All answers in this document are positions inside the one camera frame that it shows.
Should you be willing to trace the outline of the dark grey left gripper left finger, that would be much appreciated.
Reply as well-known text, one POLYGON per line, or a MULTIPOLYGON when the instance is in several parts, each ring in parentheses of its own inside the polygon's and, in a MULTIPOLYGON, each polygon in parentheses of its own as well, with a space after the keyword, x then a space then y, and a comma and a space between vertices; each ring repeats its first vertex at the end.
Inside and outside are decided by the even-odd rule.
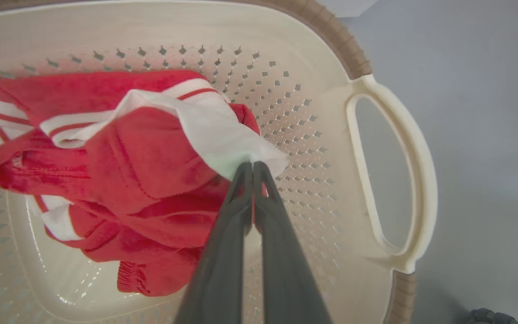
POLYGON ((244 241, 252 226, 252 180, 252 164, 241 164, 183 296, 176 324, 242 322, 244 241))

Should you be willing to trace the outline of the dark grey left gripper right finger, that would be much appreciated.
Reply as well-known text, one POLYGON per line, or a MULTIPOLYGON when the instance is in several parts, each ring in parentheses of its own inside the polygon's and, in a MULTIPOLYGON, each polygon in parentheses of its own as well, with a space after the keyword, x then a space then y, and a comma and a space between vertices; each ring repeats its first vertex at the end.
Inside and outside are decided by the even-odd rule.
POLYGON ((330 324, 331 318, 268 166, 253 164, 255 226, 262 236, 266 324, 330 324))

